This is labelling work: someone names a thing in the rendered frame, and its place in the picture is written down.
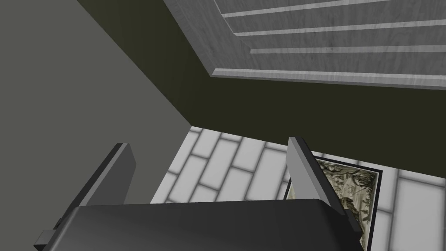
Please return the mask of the grey wooden panelled door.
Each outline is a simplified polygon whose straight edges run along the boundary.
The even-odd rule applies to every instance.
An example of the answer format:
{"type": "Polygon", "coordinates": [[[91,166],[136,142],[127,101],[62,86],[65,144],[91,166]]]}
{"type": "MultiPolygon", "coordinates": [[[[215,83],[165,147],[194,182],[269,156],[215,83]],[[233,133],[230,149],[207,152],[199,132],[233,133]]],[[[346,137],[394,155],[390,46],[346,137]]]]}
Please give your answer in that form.
{"type": "Polygon", "coordinates": [[[212,77],[446,90],[446,0],[163,0],[212,77]]]}

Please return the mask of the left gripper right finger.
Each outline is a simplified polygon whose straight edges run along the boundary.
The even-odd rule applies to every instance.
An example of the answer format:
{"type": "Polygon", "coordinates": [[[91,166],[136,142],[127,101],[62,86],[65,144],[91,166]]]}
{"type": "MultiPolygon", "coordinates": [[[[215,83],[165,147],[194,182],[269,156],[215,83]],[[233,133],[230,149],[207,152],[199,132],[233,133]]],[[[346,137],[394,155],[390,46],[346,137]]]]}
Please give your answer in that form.
{"type": "Polygon", "coordinates": [[[355,233],[363,233],[352,211],[343,207],[312,151],[300,136],[289,138],[286,163],[296,199],[323,201],[340,215],[346,216],[355,233]]]}

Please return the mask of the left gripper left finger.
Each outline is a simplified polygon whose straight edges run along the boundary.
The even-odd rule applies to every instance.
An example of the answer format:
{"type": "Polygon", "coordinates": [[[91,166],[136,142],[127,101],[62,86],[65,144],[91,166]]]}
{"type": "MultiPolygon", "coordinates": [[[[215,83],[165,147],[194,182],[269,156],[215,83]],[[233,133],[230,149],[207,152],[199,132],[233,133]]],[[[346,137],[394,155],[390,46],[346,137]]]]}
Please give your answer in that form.
{"type": "Polygon", "coordinates": [[[64,213],[76,207],[123,204],[136,168],[129,143],[117,143],[64,213]]]}

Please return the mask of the black framed wall picture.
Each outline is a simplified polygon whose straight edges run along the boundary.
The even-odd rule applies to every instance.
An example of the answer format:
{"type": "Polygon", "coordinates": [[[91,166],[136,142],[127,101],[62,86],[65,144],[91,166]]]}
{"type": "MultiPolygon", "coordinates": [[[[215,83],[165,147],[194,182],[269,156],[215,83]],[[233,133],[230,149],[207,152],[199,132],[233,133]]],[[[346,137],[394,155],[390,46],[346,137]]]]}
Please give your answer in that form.
{"type": "Polygon", "coordinates": [[[315,158],[343,207],[358,221],[364,251],[371,251],[383,171],[321,156],[315,158]]]}

